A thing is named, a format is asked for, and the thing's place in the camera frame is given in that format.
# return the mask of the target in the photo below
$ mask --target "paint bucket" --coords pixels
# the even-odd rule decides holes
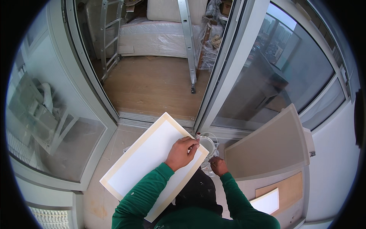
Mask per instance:
[[[213,156],[213,153],[216,151],[215,143],[209,137],[202,136],[202,134],[204,134],[204,133],[201,133],[201,137],[199,138],[199,143],[203,147],[205,147],[205,149],[208,150],[208,152],[209,152],[206,158],[211,158]]]

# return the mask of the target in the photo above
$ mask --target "person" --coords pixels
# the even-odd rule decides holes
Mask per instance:
[[[164,163],[144,176],[120,201],[112,216],[112,229],[119,228],[266,228],[279,229],[271,215],[254,209],[220,157],[209,160],[213,172],[223,183],[230,219],[221,217],[222,206],[216,203],[213,181],[198,169],[170,205],[153,222],[144,217],[154,205],[169,178],[188,165],[199,147],[191,137],[179,139]]]

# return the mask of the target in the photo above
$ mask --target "sliding door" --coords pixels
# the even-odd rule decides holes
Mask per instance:
[[[230,53],[227,73],[222,69],[201,132],[240,139],[291,103],[302,125],[315,130],[348,99],[333,55],[336,47],[301,4],[248,1],[240,25],[243,35]]]
[[[45,6],[23,39],[8,85],[5,120],[18,177],[86,190],[117,126],[75,59],[61,1]]]

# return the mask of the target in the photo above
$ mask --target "tile floor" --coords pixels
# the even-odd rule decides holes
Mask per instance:
[[[134,128],[129,126],[119,126],[110,142],[108,143],[94,174],[89,183],[88,189],[84,191],[84,222],[87,229],[110,229],[112,225],[112,215],[119,201],[108,192],[99,180],[112,167],[112,165],[122,156],[123,149],[132,145],[146,129]],[[224,145],[219,146],[220,157],[224,157]],[[239,188],[248,197],[255,197],[255,189],[264,187],[280,180],[286,179],[299,171],[280,174],[277,176],[255,179],[249,181],[238,182]],[[216,201],[223,206],[223,218],[230,219],[230,212],[226,204],[226,196],[224,188],[219,177],[212,177],[216,187]],[[295,222],[301,217],[303,209],[303,198],[281,213],[276,218],[281,224],[281,228],[285,228],[290,224],[290,219]]]

